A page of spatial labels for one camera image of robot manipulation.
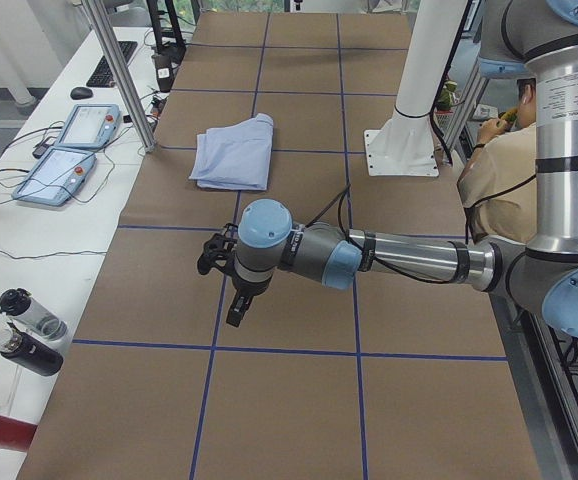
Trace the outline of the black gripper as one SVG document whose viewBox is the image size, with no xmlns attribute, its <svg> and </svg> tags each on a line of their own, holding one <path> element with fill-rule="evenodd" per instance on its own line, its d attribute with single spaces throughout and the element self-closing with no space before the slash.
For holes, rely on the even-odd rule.
<svg viewBox="0 0 578 480">
<path fill-rule="evenodd" d="M 219 233 L 214 233 L 202 247 L 202 252 L 197 260 L 196 268 L 200 275 L 207 275 L 212 269 L 216 269 L 232 280 L 236 289 L 233 301 L 230 304 L 226 323 L 233 327 L 239 327 L 244 319 L 253 297 L 264 293 L 270 279 L 264 281 L 246 280 L 236 272 L 236 251 L 238 240 L 235 238 L 238 226 L 227 223 Z"/>
</svg>

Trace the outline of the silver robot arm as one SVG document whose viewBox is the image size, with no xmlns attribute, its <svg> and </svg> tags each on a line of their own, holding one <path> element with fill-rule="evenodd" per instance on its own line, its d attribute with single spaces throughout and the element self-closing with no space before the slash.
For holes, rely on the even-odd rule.
<svg viewBox="0 0 578 480">
<path fill-rule="evenodd" d="M 490 1 L 480 70 L 537 81 L 537 232 L 527 243 L 490 235 L 472 245 L 296 223 L 271 200 L 248 205 L 203 247 L 197 268 L 232 280 L 238 325 L 276 270 L 348 288 L 384 270 L 434 284 L 467 283 L 512 300 L 578 338 L 578 1 Z"/>
</svg>

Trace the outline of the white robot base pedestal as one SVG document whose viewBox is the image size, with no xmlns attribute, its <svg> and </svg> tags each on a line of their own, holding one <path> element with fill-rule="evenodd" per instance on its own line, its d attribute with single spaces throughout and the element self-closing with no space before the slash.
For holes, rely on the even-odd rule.
<svg viewBox="0 0 578 480">
<path fill-rule="evenodd" d="M 393 114 L 381 129 L 364 132 L 369 175 L 439 175 L 433 107 L 468 11 L 467 0 L 420 2 Z"/>
</svg>

